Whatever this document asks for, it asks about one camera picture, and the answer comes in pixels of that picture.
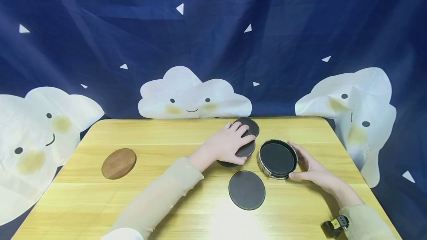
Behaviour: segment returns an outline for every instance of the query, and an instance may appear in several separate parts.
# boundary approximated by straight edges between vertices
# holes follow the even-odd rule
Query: wooden table
[[[121,210],[176,159],[188,155],[227,121],[234,119],[101,120],[89,130],[13,239],[96,240]],[[398,234],[329,124],[317,117],[255,118],[256,149],[242,167],[214,163],[205,180],[182,198],[150,239],[326,239],[320,224],[338,213],[334,199],[310,182],[267,178],[256,164],[267,139],[292,140],[351,184]],[[104,159],[128,147],[137,154],[134,169],[118,180],[102,176]],[[264,182],[261,207],[244,211],[228,195],[228,182],[240,170]]]

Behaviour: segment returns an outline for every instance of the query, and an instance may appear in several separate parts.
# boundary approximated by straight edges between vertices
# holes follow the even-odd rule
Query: sleeve
[[[120,228],[138,231],[148,239],[157,224],[204,177],[188,158],[175,161],[127,206],[109,232]]]
[[[365,204],[343,207],[340,215],[346,216],[349,220],[348,229],[345,232],[348,240],[396,239],[380,215]]]
[[[144,240],[142,235],[131,228],[115,229],[101,238],[101,240]]]

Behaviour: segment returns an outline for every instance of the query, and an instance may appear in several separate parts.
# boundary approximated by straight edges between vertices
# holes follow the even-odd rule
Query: cloud mouth
[[[54,133],[52,134],[53,135],[53,140],[52,140],[52,142],[50,142],[50,143],[48,143],[46,146],[48,147],[48,146],[50,146],[51,144],[53,144],[53,142],[54,142],[54,140],[55,140],[55,136],[54,136]]]

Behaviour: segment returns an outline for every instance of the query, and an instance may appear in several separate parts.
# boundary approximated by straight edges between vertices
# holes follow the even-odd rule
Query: cloud eye
[[[15,154],[19,155],[20,153],[22,153],[22,151],[24,151],[24,149],[22,147],[17,147],[15,149]]]

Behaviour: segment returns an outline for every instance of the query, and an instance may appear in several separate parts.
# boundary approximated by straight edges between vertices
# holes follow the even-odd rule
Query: stack of coasters
[[[250,134],[253,134],[254,136],[258,136],[259,134],[259,127],[258,124],[256,124],[256,122],[254,122],[253,120],[249,119],[249,118],[239,118],[237,120],[235,120],[233,122],[233,124],[235,122],[241,122],[242,125],[248,125],[249,126],[249,130],[246,131],[242,137],[248,136]],[[253,140],[252,142],[242,146],[241,148],[239,148],[238,152],[236,152],[236,156],[242,158],[242,157],[249,157],[250,155],[252,155],[252,153],[255,151],[255,140]],[[225,162],[225,161],[219,161],[218,163],[221,164],[222,166],[225,167],[236,167],[238,166],[237,164],[234,163],[230,163],[230,162]]]
[[[287,179],[298,164],[298,156],[288,143],[271,139],[262,143],[256,161],[265,175],[274,179]]]

